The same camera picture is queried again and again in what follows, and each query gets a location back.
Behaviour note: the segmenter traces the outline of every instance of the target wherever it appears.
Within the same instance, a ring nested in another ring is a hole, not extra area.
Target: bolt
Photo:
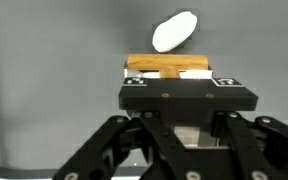
[[[147,113],[144,114],[144,116],[145,116],[146,118],[152,118],[152,117],[153,117],[153,113],[147,112]]]
[[[270,122],[271,122],[271,120],[268,119],[268,118],[262,118],[262,121],[263,121],[264,123],[270,123]]]
[[[206,97],[212,99],[214,98],[214,94],[206,94]]]
[[[65,176],[64,180],[78,180],[78,174],[76,173],[69,173]]]
[[[236,114],[236,113],[231,113],[231,114],[230,114],[230,117],[232,117],[232,118],[237,118],[237,114]]]
[[[267,175],[261,171],[253,171],[252,178],[253,180],[268,180]]]
[[[116,121],[117,121],[118,123],[122,123],[122,122],[124,122],[124,119],[123,119],[123,118],[118,118]]]
[[[163,97],[163,98],[169,98],[169,97],[170,97],[170,94],[164,93],[164,94],[162,94],[162,97]]]
[[[187,180],[201,180],[201,176],[199,173],[195,171],[189,171],[186,173]]]

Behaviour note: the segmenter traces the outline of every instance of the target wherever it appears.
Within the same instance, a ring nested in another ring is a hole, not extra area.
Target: wooden block
[[[207,70],[208,60],[202,55],[130,54],[130,70],[158,70],[161,78],[180,78],[180,70]]]

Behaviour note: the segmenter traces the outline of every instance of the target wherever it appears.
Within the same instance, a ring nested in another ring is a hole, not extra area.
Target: gray background
[[[259,95],[247,118],[288,123],[288,0],[0,0],[2,165],[58,168],[124,114],[127,55],[154,52],[152,28],[183,8],[199,14],[200,32],[176,53],[207,55],[216,76]]]

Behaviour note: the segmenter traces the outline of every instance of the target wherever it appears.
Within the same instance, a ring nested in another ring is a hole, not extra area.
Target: screw
[[[144,116],[145,116],[146,118],[152,118],[152,117],[153,117],[153,113],[147,112],[147,113],[144,114]]]
[[[201,180],[201,176],[199,173],[195,171],[189,171],[186,173],[187,180]]]
[[[270,123],[270,122],[271,122],[271,120],[268,119],[268,118],[262,118],[262,121],[263,121],[264,123]]]
[[[78,180],[78,174],[69,173],[65,176],[64,180]]]
[[[253,180],[268,180],[267,175],[261,171],[253,171],[252,178]]]
[[[124,122],[124,119],[123,119],[123,118],[118,118],[118,119],[117,119],[117,122],[118,122],[118,123],[122,123],[122,122]]]
[[[170,94],[164,93],[164,94],[162,94],[162,97],[163,97],[163,98],[169,98],[169,97],[170,97]]]
[[[237,114],[236,114],[236,113],[231,113],[231,114],[230,114],[230,117],[232,117],[232,118],[237,118]]]
[[[211,99],[211,98],[214,98],[214,94],[206,94],[206,97],[207,97],[207,98],[210,98],[210,99]]]

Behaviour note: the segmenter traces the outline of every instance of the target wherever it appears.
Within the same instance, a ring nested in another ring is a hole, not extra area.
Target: white oval object
[[[158,52],[168,52],[184,42],[194,31],[197,17],[189,11],[177,14],[160,24],[153,35],[153,46]]]

